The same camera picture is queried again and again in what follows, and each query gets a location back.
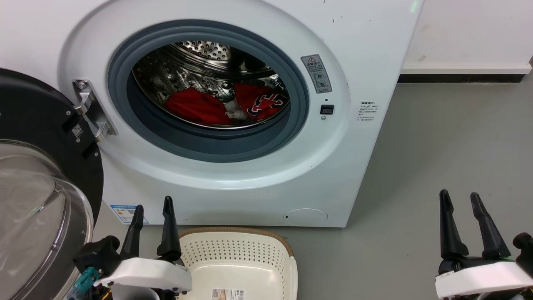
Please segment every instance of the gray rubber gasket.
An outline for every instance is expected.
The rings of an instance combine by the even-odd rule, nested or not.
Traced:
[[[142,95],[138,90],[134,91],[135,86],[128,82],[135,63],[156,48],[190,40],[216,41],[234,46],[265,62],[283,79],[289,91],[290,107],[286,107],[275,121],[261,126],[249,130],[219,131],[185,124],[159,109],[139,107],[136,97]],[[247,161],[283,147],[300,131],[309,106],[305,80],[281,50],[242,28],[204,20],[161,23],[130,37],[110,63],[108,87],[119,114],[144,139],[173,154],[208,162]]]

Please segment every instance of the basket label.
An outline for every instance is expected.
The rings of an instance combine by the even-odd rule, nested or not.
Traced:
[[[243,289],[213,289],[211,300],[244,300]]]

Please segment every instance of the warning label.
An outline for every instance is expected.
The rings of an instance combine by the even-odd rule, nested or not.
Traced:
[[[373,121],[376,118],[378,108],[379,105],[374,102],[361,101],[357,113],[357,121]]]
[[[332,87],[329,82],[329,76],[320,56],[318,54],[303,56],[302,62],[307,68],[311,80],[313,80],[314,90],[317,94],[331,92]]]
[[[116,213],[117,217],[124,224],[131,224],[133,215],[135,214],[135,205],[110,205],[111,209]],[[143,224],[149,224],[146,218],[143,217]]]

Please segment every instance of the stainless steel drum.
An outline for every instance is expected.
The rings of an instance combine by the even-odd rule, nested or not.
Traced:
[[[186,41],[158,48],[140,59],[132,70],[139,88],[154,104],[182,121],[201,127],[239,129],[275,118],[285,108],[259,120],[234,120],[233,125],[204,125],[191,122],[167,110],[164,103],[177,92],[193,87],[209,93],[222,103],[235,99],[233,83],[268,86],[288,98],[279,76],[252,55],[209,41]]]

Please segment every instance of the gray floor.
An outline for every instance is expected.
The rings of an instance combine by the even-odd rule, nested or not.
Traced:
[[[476,191],[514,256],[533,232],[533,76],[520,84],[399,84],[346,228],[269,228],[294,249],[298,298],[435,299],[438,194],[447,188],[461,238],[482,251],[469,194]],[[95,238],[124,237],[103,207]],[[145,226],[154,257],[161,226]]]

